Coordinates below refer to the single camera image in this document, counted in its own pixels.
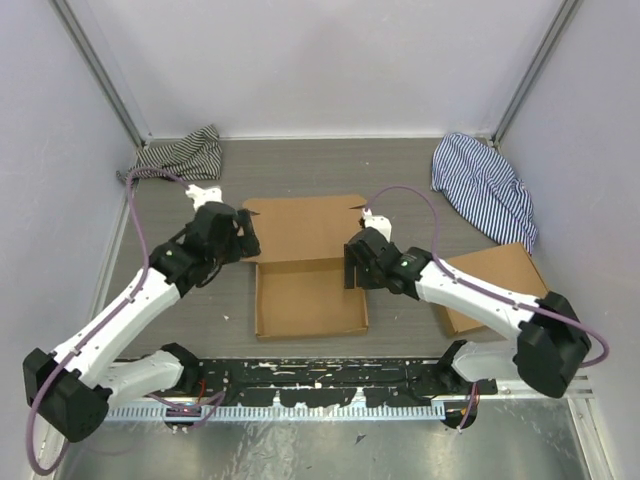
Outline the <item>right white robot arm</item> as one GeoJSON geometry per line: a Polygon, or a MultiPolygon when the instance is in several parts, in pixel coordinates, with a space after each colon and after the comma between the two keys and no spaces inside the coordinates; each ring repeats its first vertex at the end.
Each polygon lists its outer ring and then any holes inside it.
{"type": "Polygon", "coordinates": [[[591,341],[570,302],[510,291],[452,267],[418,247],[400,251],[374,227],[344,246],[344,286],[386,289],[462,313],[494,330],[494,346],[464,343],[439,371],[442,387],[462,394],[474,382],[516,376],[536,392],[560,398],[584,365],[591,341]]]}

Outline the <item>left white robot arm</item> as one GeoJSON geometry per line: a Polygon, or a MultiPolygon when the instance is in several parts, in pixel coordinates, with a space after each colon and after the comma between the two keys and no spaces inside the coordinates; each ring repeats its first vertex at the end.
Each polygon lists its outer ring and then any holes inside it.
{"type": "Polygon", "coordinates": [[[157,246],[131,283],[78,334],[52,352],[23,361],[28,405],[71,443],[92,435],[107,413],[162,390],[194,394],[200,360],[170,343],[118,365],[123,350],[190,290],[202,288],[226,264],[260,254],[253,212],[210,201],[169,241],[157,246]]]}

